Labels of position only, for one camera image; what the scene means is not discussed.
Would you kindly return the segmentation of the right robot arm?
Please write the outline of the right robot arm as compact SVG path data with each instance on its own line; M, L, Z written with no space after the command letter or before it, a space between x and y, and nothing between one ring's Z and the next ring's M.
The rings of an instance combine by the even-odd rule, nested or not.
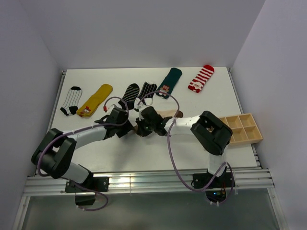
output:
M136 133L146 137L151 133L167 137L193 135L209 153L208 183L217 187L224 181L227 163L225 150L233 134L231 128L209 111L193 117L184 117L180 110L156 111L152 106L139 110Z

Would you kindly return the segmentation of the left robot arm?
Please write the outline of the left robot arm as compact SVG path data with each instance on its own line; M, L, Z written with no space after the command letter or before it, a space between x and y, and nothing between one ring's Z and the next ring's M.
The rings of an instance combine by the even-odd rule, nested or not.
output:
M98 188L93 173L72 162L74 151L96 141L117 135L119 138L133 130L129 113L114 107L109 114L94 124L75 131L63 132L50 129L32 155L31 162L39 172L44 171L54 179L65 178L82 191Z

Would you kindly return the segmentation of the cream and brown sock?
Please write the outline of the cream and brown sock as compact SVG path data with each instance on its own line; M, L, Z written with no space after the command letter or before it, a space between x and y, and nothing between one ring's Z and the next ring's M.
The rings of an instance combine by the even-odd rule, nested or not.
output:
M173 116L176 118L182 118L183 113L181 111L177 110L168 110L168 111L158 111L158 114L160 114L163 118L168 117L168 120L170 120Z

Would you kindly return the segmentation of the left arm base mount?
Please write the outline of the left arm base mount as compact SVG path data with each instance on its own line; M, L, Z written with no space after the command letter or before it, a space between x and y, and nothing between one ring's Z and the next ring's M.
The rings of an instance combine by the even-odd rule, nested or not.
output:
M109 178L108 177L92 177L87 179L82 184L78 184L72 180L66 181L65 193L75 194L75 204L77 208L86 211L96 211L105 208L108 205L109 199L104 194L108 191ZM92 208L95 201L103 197L105 203L101 207Z

